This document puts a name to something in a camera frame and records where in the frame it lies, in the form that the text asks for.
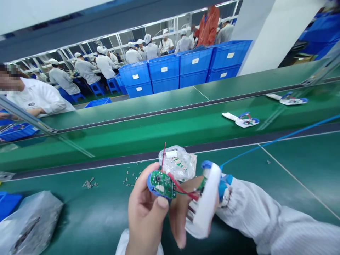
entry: factory worker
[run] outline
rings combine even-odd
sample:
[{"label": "factory worker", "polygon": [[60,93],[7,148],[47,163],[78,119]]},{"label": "factory worker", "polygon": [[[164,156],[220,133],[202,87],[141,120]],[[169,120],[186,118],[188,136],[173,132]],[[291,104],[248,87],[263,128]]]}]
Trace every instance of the factory worker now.
[{"label": "factory worker", "polygon": [[151,35],[146,34],[144,37],[146,47],[144,48],[144,60],[150,60],[160,57],[160,51],[157,45],[152,43]]},{"label": "factory worker", "polygon": [[106,79],[111,79],[116,76],[116,73],[112,70],[115,68],[115,64],[106,55],[106,49],[98,46],[97,47],[98,57],[96,58],[96,63],[102,74]]},{"label": "factory worker", "polygon": [[93,72],[93,70],[97,70],[98,68],[92,65],[90,62],[85,61],[84,57],[79,52],[75,53],[74,55],[77,57],[75,68],[84,77],[87,83],[91,85],[95,82],[98,82],[100,80],[100,76]]},{"label": "factory worker", "polygon": [[135,44],[133,42],[128,42],[129,50],[125,53],[126,62],[128,64],[134,64],[142,61],[141,55],[135,50]]},{"label": "factory worker", "polygon": [[[15,65],[0,64],[0,90],[6,92],[8,100],[38,118],[75,111],[56,88],[39,80],[20,77],[19,68]],[[8,118],[18,119],[8,113],[0,113],[0,119]]]},{"label": "factory worker", "polygon": [[170,38],[168,38],[168,30],[163,30],[163,39],[161,40],[159,44],[160,54],[161,55],[167,55],[169,53],[169,50],[174,49],[174,43]]},{"label": "factory worker", "polygon": [[[159,163],[149,165],[139,176],[129,199],[129,230],[123,231],[116,255],[162,255],[163,220],[169,211],[170,227],[177,246],[184,249],[189,196],[167,199],[150,193],[147,179]],[[187,192],[202,183],[203,176],[181,184]],[[252,238],[258,254],[335,255],[340,251],[340,227],[314,220],[292,208],[281,206],[259,186],[228,176],[230,185],[216,194],[216,214],[230,227]]]},{"label": "factory worker", "polygon": [[175,53],[191,50],[194,48],[192,40],[187,37],[187,31],[181,30],[181,39],[177,42]]},{"label": "factory worker", "polygon": [[60,69],[58,61],[51,58],[49,62],[53,66],[53,68],[49,71],[50,82],[57,82],[59,86],[61,86],[70,95],[80,93],[80,89],[72,82],[73,80],[70,75]]},{"label": "factory worker", "polygon": [[222,29],[219,31],[216,37],[216,44],[229,42],[233,31],[234,31],[234,26],[230,24],[229,20],[227,20],[225,23],[223,23]]}]

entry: blue wire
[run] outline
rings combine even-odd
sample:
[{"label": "blue wire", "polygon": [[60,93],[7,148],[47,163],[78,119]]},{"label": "blue wire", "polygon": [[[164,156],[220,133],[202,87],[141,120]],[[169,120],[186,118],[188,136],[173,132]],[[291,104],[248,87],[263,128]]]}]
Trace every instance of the blue wire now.
[{"label": "blue wire", "polygon": [[318,123],[315,123],[315,124],[313,124],[313,125],[310,125],[310,126],[308,126],[308,127],[305,127],[305,128],[303,128],[303,129],[300,129],[300,130],[298,130],[298,131],[295,131],[295,132],[293,132],[293,133],[290,133],[290,134],[288,134],[288,135],[282,136],[282,137],[280,137],[280,138],[278,138],[278,139],[276,139],[276,140],[274,140],[274,141],[271,141],[271,142],[266,143],[266,144],[264,144],[264,145],[260,145],[259,147],[255,147],[255,148],[253,148],[253,149],[250,149],[249,151],[246,151],[246,152],[244,152],[244,153],[242,153],[242,154],[239,154],[238,156],[236,156],[236,157],[234,157],[234,158],[232,158],[232,159],[229,159],[228,161],[224,162],[224,163],[220,166],[220,169],[222,170],[222,169],[223,169],[223,166],[224,166],[225,164],[227,164],[227,163],[229,163],[230,161],[233,161],[234,159],[237,159],[237,158],[239,158],[239,157],[241,157],[241,156],[243,156],[243,155],[245,155],[245,154],[247,154],[247,153],[249,153],[249,152],[255,151],[255,150],[260,149],[260,148],[263,148],[263,147],[265,147],[265,146],[267,146],[267,145],[270,145],[270,144],[273,144],[273,143],[275,143],[275,142],[277,142],[277,141],[279,141],[279,140],[282,140],[282,139],[291,137],[291,136],[293,136],[293,135],[296,135],[296,134],[298,134],[298,133],[301,133],[301,132],[303,132],[303,131],[306,131],[307,129],[311,129],[311,128],[313,128],[313,127],[316,127],[316,126],[318,126],[318,125],[325,124],[325,123],[327,123],[327,122],[330,122],[330,121],[335,120],[335,119],[338,119],[338,118],[340,118],[340,114],[339,114],[339,115],[336,115],[336,116],[334,116],[334,117],[331,117],[331,118],[329,118],[329,119],[325,119],[325,120],[323,120],[323,121],[320,121],[320,122],[318,122]]}]

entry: red wire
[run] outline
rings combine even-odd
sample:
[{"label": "red wire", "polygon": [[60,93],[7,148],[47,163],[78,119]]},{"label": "red wire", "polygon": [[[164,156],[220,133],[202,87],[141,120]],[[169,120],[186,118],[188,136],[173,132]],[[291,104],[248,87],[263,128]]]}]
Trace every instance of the red wire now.
[{"label": "red wire", "polygon": [[166,147],[166,142],[165,142],[165,144],[164,144],[164,151],[163,151],[162,172],[163,172],[163,163],[164,163],[165,147]]}]

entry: blue plastic crate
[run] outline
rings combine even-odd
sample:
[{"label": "blue plastic crate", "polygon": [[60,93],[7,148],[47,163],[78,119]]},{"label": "blue plastic crate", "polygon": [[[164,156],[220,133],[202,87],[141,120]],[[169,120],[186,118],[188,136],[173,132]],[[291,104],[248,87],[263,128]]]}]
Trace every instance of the blue plastic crate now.
[{"label": "blue plastic crate", "polygon": [[178,89],[179,83],[180,83],[179,76],[164,80],[152,81],[153,92],[156,94],[164,91]]},{"label": "blue plastic crate", "polygon": [[22,195],[0,192],[0,221],[8,217],[20,202]]},{"label": "blue plastic crate", "polygon": [[129,97],[135,98],[153,94],[151,82],[146,82],[137,85],[125,86]]},{"label": "blue plastic crate", "polygon": [[125,87],[150,81],[147,60],[122,66],[119,73]]},{"label": "blue plastic crate", "polygon": [[89,102],[87,104],[87,106],[85,106],[84,108],[90,108],[90,107],[93,107],[93,106],[98,106],[98,105],[108,104],[108,103],[112,103],[112,101],[109,97],[103,98],[103,99],[97,99],[97,100],[93,100],[93,101]]},{"label": "blue plastic crate", "polygon": [[17,124],[0,133],[0,142],[10,142],[21,139],[34,135],[38,131],[39,129],[28,123]]},{"label": "blue plastic crate", "polygon": [[181,56],[180,75],[208,70],[212,53],[212,48],[194,49],[178,53]]},{"label": "blue plastic crate", "polygon": [[166,55],[151,59],[149,60],[149,71],[152,82],[179,76],[180,57],[177,55]]},{"label": "blue plastic crate", "polygon": [[229,41],[212,46],[214,51],[211,57],[210,69],[214,70],[242,64],[251,42],[251,40]]},{"label": "blue plastic crate", "polygon": [[205,83],[207,74],[208,70],[180,75],[180,89]]},{"label": "blue plastic crate", "polygon": [[224,67],[215,70],[209,70],[206,78],[206,82],[223,80],[231,77],[235,77],[240,69],[241,65],[232,67]]}]

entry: electronic component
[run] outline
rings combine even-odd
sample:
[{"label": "electronic component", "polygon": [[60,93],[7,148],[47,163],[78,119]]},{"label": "electronic component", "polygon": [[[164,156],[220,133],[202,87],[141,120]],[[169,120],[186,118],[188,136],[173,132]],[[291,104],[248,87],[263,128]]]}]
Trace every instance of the electronic component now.
[{"label": "electronic component", "polygon": [[148,177],[148,188],[156,196],[165,197],[168,200],[176,198],[175,185],[166,173],[153,171]]}]

